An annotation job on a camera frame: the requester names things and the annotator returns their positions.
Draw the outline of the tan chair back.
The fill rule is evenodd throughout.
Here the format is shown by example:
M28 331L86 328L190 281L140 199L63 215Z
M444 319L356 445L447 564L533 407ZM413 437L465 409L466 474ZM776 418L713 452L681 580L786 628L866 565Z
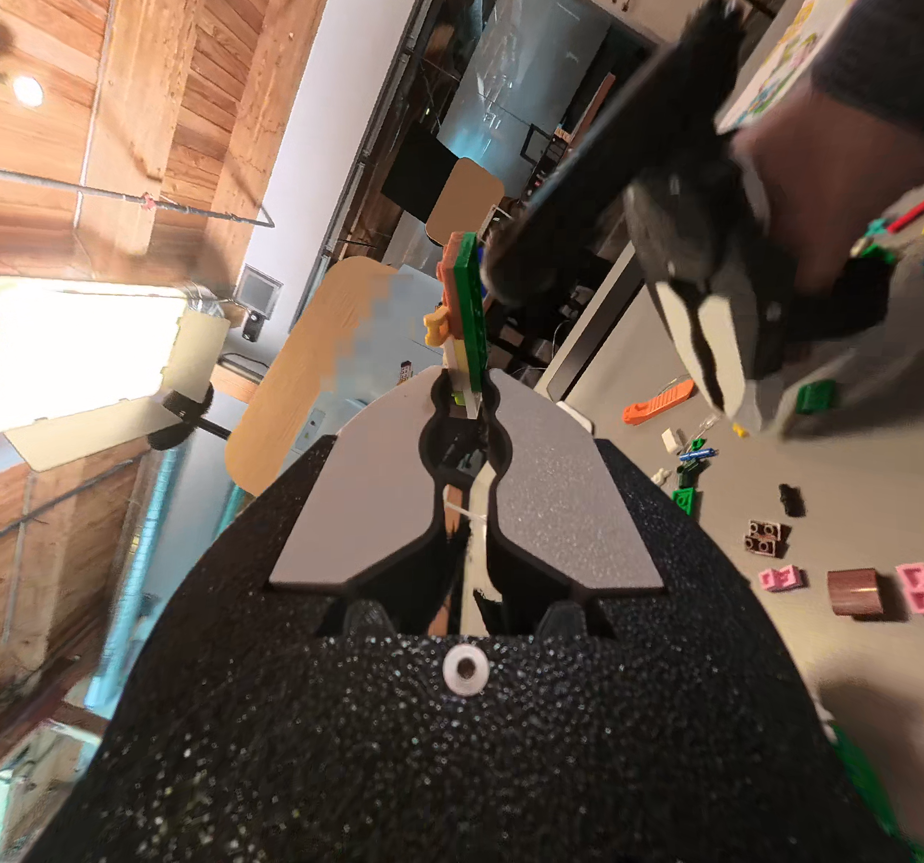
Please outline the tan chair back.
M446 246L453 233L478 233L503 197L500 178L468 157L460 158L425 222L425 232L439 246Z

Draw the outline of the brown curved toy brick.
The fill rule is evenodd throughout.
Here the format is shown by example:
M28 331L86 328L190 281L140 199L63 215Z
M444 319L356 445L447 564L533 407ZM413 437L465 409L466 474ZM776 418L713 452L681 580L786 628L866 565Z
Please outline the brown curved toy brick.
M879 575L874 568L832 570L826 580L834 615L859 619L884 616Z

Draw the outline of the black panel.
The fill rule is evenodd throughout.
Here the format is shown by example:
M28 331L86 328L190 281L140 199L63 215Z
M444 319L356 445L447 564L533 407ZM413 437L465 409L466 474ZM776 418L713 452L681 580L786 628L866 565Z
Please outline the black panel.
M402 140L381 194L420 222L427 222L459 158L420 122Z

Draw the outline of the large wooden chair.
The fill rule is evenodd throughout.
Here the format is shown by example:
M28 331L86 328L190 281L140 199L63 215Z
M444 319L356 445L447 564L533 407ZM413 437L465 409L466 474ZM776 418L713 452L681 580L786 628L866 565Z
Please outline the large wooden chair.
M225 444L225 469L253 497L276 480L283 462L357 327L386 299L396 269L364 257L336 264L321 281Z

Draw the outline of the red and teal toy piece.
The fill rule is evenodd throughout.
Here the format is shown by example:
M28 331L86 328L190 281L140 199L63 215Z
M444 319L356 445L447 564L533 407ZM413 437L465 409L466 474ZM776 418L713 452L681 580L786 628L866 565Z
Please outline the red and teal toy piece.
M922 244L923 201L871 221L850 251L850 258L871 258L895 265Z

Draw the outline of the grey desk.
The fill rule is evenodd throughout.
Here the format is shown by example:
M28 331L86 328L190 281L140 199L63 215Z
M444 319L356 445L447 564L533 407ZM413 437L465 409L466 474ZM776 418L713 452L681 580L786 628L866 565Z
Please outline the grey desk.
M810 691L869 758L896 817L922 839L922 615L908 611L895 567L922 562L922 364L866 407L807 417L800 432L740 439L711 427L718 456L699 481L701 527L746 578ZM750 519L785 521L780 483L799 487L806 515L791 525L785 564L807 587L766 593L749 554ZM826 576L874 568L885 614L833 614Z

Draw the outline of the metal ceiling pipe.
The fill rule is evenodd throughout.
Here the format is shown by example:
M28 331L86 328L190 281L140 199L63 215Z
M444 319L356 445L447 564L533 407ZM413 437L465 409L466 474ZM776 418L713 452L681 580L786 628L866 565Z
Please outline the metal ceiling pipe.
M147 192L138 196L111 189L67 183L62 180L56 180L45 176L35 176L16 171L10 171L7 169L1 170L1 180L3 182L14 183L18 185L59 190L88 198L116 200L141 207L145 210L171 211L176 214L190 215L215 221L245 224L248 226L269 230L273 230L275 228L275 223L271 219L269 213L263 207L260 207L257 217L248 218L237 215L233 212L205 210L186 204L180 204L169 199L156 199L154 196Z

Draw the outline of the white studio light panel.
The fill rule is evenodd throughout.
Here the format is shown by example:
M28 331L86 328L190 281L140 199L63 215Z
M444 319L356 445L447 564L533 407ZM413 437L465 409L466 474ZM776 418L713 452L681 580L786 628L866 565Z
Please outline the white studio light panel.
M2 276L2 435L35 472L169 448L207 409L229 325L208 290Z

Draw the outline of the colourful instruction booklet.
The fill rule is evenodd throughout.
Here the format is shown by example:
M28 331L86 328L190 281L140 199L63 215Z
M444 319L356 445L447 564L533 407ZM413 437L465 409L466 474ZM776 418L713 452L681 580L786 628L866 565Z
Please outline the colourful instruction booklet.
M786 0L745 61L717 114L719 133L755 124L779 106L835 34L855 0Z

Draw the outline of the orange brick separator tool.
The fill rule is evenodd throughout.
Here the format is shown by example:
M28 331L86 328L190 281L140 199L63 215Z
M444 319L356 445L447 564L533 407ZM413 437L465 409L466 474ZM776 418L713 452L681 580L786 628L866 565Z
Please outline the orange brick separator tool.
M697 386L691 379L673 384L647 401L625 407L622 412L623 422L629 426L639 426L685 403L695 394L696 390Z

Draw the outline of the grey wall box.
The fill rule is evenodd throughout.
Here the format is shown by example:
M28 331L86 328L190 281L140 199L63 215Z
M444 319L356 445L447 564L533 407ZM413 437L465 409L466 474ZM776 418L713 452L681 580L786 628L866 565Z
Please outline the grey wall box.
M233 298L238 305L269 320L282 289L283 283L245 264L238 277Z

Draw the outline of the person's right hand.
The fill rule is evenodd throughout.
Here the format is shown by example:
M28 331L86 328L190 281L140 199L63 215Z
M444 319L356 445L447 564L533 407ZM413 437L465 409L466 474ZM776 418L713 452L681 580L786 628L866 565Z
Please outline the person's right hand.
M809 86L733 144L757 174L769 237L796 259L796 290L804 294L829 291L868 223L922 186L922 133Z

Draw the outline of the brown studded toy brick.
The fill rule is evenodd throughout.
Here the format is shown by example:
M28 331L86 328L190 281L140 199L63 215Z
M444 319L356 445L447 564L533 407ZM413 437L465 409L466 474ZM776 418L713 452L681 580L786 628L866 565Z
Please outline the brown studded toy brick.
M743 537L745 550L768 558L780 558L785 550L789 527L779 522L750 520Z

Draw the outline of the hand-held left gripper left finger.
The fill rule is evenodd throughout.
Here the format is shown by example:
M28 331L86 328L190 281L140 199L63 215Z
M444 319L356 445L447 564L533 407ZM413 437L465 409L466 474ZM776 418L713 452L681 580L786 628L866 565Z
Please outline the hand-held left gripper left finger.
M435 485L421 441L442 375L440 366L422 371L337 433L271 571L274 587L340 592L424 538Z

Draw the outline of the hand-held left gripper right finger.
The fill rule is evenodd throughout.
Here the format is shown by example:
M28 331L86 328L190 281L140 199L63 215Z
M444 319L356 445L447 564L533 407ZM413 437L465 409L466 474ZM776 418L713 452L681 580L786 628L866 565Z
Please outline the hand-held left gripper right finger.
M590 431L499 370L485 377L494 481L489 538L576 595L659 592L664 581Z

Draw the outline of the dark green toy pieces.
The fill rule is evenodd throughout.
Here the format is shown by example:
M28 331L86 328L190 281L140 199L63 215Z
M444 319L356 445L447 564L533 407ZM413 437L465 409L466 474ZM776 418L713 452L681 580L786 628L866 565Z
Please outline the dark green toy pieces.
M691 449L697 449L702 446L706 446L706 440L704 437L699 436L690 442L689 448L684 453L687 453ZM677 488L696 487L699 474L709 464L710 459L711 458L707 458L687 463L679 462L679 465L676 469Z

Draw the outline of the green toy brick assembly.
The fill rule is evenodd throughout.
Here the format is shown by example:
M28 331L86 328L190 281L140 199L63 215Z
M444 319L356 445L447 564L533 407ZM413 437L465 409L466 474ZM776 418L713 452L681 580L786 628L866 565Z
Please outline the green toy brick assembly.
M451 413L476 420L489 355L476 233L450 235L437 264L437 278L443 295L441 303L423 318L425 344L443 353L451 385Z

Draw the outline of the green toy baseplate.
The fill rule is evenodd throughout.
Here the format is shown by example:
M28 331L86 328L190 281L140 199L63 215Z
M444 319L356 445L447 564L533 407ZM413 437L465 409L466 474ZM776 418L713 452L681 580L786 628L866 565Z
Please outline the green toy baseplate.
M906 835L896 819L891 801L866 755L835 722L827 722L826 728L834 751L865 807L872 812L886 834L895 839L905 839Z

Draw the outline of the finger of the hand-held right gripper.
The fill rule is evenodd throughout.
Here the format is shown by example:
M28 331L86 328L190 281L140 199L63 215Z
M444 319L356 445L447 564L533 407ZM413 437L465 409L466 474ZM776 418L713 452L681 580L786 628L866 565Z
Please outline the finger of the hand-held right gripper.
M781 372L757 373L761 333L754 301L711 294L699 306L699 327L713 358L723 413L748 432L768 430L784 385Z
M706 342L695 310L668 283L656 283L665 327L687 374L715 410L723 409L722 391L715 371L715 360Z

